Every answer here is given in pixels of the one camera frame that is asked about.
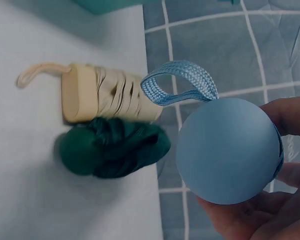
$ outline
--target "green ball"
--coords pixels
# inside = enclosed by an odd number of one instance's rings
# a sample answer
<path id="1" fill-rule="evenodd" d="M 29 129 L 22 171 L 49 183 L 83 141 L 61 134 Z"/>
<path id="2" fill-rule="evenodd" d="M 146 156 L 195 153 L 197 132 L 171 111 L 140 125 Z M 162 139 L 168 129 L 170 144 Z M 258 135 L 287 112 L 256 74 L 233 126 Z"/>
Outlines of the green ball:
<path id="1" fill-rule="evenodd" d="M 59 150 L 65 167 L 76 175 L 92 175 L 103 162 L 95 133 L 86 127 L 73 127 L 60 140 Z"/>

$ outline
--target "teal object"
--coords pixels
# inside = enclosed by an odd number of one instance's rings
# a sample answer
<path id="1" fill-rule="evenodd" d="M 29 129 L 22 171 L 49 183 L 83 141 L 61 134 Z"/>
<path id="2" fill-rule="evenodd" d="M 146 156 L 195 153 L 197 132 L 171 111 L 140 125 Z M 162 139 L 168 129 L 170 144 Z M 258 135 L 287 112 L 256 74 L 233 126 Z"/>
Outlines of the teal object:
<path id="1" fill-rule="evenodd" d="M 160 2 L 160 0 L 74 0 L 95 15 L 106 14 L 133 5 Z"/>
<path id="2" fill-rule="evenodd" d="M 96 117 L 67 132 L 59 153 L 64 166 L 76 175 L 116 179 L 158 162 L 170 147 L 158 125 Z"/>
<path id="3" fill-rule="evenodd" d="M 170 95 L 157 83 L 164 74 L 183 77 L 194 89 Z M 176 146 L 178 171 L 200 198 L 221 205 L 247 201 L 280 171 L 283 143 L 268 115 L 246 100 L 219 99 L 212 78 L 198 65 L 168 62 L 146 76 L 141 89 L 161 106 L 189 98 L 206 102 L 185 120 Z"/>

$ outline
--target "hand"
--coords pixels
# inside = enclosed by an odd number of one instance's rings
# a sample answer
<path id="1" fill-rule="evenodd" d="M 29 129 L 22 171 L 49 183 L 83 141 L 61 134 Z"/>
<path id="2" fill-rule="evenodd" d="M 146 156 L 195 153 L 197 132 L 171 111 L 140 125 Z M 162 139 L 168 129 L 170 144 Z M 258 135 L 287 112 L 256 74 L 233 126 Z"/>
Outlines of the hand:
<path id="1" fill-rule="evenodd" d="M 300 97 L 278 99 L 261 108 L 281 135 L 300 136 Z M 263 191 L 234 205 L 217 205 L 200 198 L 198 201 L 227 240 L 300 240 L 300 163 L 284 163 L 277 179 L 297 191 Z"/>

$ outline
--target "blue rubber ball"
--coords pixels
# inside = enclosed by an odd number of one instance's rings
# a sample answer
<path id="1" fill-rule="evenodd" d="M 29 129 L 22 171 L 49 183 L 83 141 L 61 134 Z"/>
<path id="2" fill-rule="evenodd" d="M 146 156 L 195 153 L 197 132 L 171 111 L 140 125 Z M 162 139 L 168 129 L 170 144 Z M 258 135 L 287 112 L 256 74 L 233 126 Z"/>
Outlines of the blue rubber ball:
<path id="1" fill-rule="evenodd" d="M 251 199 L 271 182 L 281 150 L 281 137 L 263 110 L 246 100 L 221 98 L 185 120 L 176 163 L 197 196 L 230 205 Z"/>

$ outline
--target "beige cord loop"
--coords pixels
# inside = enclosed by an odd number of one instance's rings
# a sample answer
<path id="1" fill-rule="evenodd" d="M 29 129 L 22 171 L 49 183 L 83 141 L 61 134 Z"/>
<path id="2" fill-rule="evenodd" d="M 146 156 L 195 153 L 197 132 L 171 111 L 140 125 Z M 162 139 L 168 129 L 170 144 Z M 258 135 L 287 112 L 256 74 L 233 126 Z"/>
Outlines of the beige cord loop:
<path id="1" fill-rule="evenodd" d="M 40 73 L 68 73 L 71 71 L 71 67 L 65 66 L 59 63 L 54 62 L 44 62 L 40 64 L 36 64 L 25 70 L 23 73 L 20 74 L 16 86 L 18 88 L 25 88 L 26 86 L 31 83 L 34 78 Z"/>

